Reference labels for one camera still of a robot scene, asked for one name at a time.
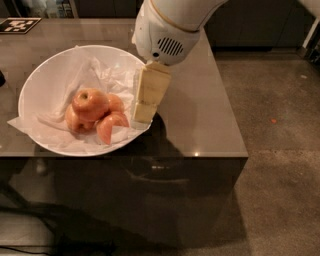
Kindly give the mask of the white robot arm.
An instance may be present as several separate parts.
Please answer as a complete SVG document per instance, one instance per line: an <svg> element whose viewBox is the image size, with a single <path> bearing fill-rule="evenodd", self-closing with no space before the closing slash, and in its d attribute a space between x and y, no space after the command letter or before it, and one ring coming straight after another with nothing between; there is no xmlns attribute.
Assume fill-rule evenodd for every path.
<svg viewBox="0 0 320 256"><path fill-rule="evenodd" d="M137 80L132 119L150 124L170 86L179 82L204 89L205 61L195 47L203 27L228 0L144 0L137 15L132 42L146 60Z"/></svg>

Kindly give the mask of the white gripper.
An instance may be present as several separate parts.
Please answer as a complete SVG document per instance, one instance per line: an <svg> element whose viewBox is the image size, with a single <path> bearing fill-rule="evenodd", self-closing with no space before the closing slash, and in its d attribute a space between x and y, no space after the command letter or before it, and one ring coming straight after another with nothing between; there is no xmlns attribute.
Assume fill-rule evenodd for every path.
<svg viewBox="0 0 320 256"><path fill-rule="evenodd" d="M184 24L182 7L187 1L144 0L137 15L132 42L147 63L134 77L131 126L135 129L151 125L171 82L168 66L182 62L200 38L199 28Z"/></svg>

